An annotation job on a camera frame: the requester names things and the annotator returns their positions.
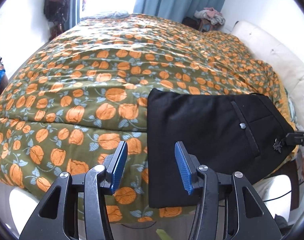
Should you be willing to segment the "black pants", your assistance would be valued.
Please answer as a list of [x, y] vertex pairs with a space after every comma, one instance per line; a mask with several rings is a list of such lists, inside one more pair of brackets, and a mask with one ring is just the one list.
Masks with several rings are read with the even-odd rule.
[[194, 206], [183, 188], [175, 144], [212, 170], [265, 178], [294, 150], [282, 145], [293, 128], [262, 94], [188, 95], [153, 89], [147, 98], [149, 206]]

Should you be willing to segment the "mustard yellow dotted blanket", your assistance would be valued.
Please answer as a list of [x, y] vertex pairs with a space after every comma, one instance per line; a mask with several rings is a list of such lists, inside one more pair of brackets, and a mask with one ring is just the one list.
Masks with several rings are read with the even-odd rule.
[[[281, 99], [283, 99], [282, 107], [281, 107], [281, 114], [283, 117], [287, 120], [287, 122], [290, 124], [290, 126], [296, 131], [296, 124], [294, 122], [294, 119], [291, 117], [291, 107], [290, 107], [290, 99], [287, 94], [287, 90], [283, 85], [283, 82], [281, 78], [278, 76], [279, 80], [279, 86], [280, 86], [280, 94]], [[292, 152], [284, 159], [281, 166], [285, 165], [286, 163], [293, 161], [296, 159], [297, 154], [299, 151], [299, 146], [295, 146], [295, 148], [292, 150]]]

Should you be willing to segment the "white padded headboard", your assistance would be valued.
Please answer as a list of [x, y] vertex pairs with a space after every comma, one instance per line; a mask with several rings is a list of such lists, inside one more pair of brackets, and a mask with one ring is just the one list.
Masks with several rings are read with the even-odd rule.
[[231, 32], [252, 55], [272, 66], [292, 101], [297, 124], [304, 129], [304, 63], [286, 46], [256, 25], [238, 21]]

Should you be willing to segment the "olive orange floral quilt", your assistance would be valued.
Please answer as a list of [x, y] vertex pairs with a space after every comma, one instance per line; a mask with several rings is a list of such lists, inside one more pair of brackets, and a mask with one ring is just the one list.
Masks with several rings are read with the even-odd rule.
[[61, 172], [87, 172], [124, 140], [129, 156], [119, 190], [106, 199], [109, 220], [190, 213], [190, 207], [148, 205], [146, 114], [153, 88], [260, 93], [280, 113], [283, 103], [278, 75], [233, 35], [142, 14], [85, 20], [36, 52], [0, 95], [0, 182], [42, 198]]

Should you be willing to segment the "green object on floor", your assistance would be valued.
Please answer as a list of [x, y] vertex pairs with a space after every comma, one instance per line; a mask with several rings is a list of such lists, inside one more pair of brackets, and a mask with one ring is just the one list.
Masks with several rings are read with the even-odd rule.
[[163, 229], [157, 229], [156, 233], [160, 240], [173, 240]]

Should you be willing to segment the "light blue pillow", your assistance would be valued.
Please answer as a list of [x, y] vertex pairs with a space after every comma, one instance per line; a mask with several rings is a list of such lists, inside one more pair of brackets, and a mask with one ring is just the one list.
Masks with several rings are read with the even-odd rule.
[[127, 11], [114, 11], [114, 12], [107, 12], [107, 13], [100, 13], [100, 14], [96, 14], [96, 15], [91, 15], [91, 16], [86, 16], [86, 17], [82, 17], [80, 18], [81, 21], [84, 20], [88, 20], [88, 19], [96, 19], [96, 20], [100, 20], [100, 19], [107, 19], [107, 18], [111, 18], [111, 19], [121, 19], [121, 18], [126, 18], [130, 16], [130, 14]]

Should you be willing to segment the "clothes pile on far chair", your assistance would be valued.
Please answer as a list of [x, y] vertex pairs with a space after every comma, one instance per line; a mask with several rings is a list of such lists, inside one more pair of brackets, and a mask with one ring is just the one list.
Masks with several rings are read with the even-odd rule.
[[219, 11], [214, 8], [204, 8], [201, 11], [195, 11], [194, 17], [197, 19], [207, 20], [211, 23], [211, 25], [224, 25], [225, 18]]

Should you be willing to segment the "dark bags hanging on wall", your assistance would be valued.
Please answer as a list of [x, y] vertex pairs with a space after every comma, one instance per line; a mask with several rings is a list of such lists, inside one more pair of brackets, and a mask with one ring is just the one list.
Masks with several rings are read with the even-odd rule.
[[64, 24], [68, 20], [69, 0], [44, 0], [43, 13], [48, 22], [53, 26], [50, 28], [49, 41], [64, 32]]

